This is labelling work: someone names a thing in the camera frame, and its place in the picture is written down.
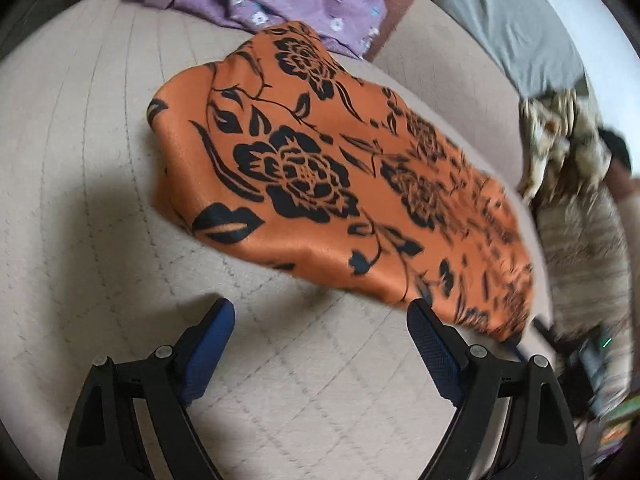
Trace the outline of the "orange black floral garment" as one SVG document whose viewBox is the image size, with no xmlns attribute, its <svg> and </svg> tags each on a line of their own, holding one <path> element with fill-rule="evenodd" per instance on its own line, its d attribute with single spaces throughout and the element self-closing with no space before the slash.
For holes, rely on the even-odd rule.
<svg viewBox="0 0 640 480">
<path fill-rule="evenodd" d="M 534 267 L 501 183 L 298 21 L 168 80 L 146 118 L 168 217 L 204 243 L 449 324 L 521 337 Z"/>
</svg>

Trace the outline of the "beige quilted bed cover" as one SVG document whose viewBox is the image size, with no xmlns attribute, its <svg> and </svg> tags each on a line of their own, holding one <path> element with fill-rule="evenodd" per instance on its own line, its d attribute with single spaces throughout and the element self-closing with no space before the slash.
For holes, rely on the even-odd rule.
<svg viewBox="0 0 640 480">
<path fill-rule="evenodd" d="M 454 410 L 400 311 L 231 258 L 152 207 L 156 89 L 245 39 L 84 0 L 1 64 L 1 418 L 58 474 L 92 361 L 145 358 L 218 296 L 233 335 L 190 417 L 227 479 L 414 479 Z"/>
</svg>

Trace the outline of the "striped beige blanket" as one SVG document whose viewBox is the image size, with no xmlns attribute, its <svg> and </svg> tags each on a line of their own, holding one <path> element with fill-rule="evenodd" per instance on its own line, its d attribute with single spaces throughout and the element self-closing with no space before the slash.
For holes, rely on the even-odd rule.
<svg viewBox="0 0 640 480">
<path fill-rule="evenodd" d="M 561 352 L 559 382 L 574 417 L 600 417 L 622 402 L 631 383 L 634 300 L 623 221 L 602 186 L 541 207 L 537 229 L 556 336 L 596 360 L 578 372 L 578 357 Z"/>
</svg>

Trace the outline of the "beige patterned crumpled garment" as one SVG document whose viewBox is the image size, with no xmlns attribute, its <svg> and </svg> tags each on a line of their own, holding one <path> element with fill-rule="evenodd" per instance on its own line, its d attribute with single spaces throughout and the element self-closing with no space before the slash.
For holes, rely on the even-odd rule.
<svg viewBox="0 0 640 480">
<path fill-rule="evenodd" d="M 554 203 L 600 188 L 612 154 L 588 96 L 574 88 L 553 91 L 521 101 L 518 111 L 524 148 L 518 192 L 525 203 Z"/>
</svg>

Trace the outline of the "pink bolster pillow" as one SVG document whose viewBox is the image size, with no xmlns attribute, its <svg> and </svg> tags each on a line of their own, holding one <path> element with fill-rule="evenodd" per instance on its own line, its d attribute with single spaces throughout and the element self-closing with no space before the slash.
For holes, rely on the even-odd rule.
<svg viewBox="0 0 640 480">
<path fill-rule="evenodd" d="M 484 49 L 432 0 L 384 0 L 387 14 L 366 60 L 446 120 L 518 184 L 523 148 L 518 94 Z"/>
</svg>

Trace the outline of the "grey pillow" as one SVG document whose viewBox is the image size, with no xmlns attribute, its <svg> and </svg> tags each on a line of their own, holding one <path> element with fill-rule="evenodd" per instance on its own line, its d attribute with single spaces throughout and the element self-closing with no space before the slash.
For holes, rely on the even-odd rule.
<svg viewBox="0 0 640 480">
<path fill-rule="evenodd" d="M 584 64 L 548 0 L 432 0 L 479 44 L 525 99 L 575 89 L 588 96 Z"/>
</svg>

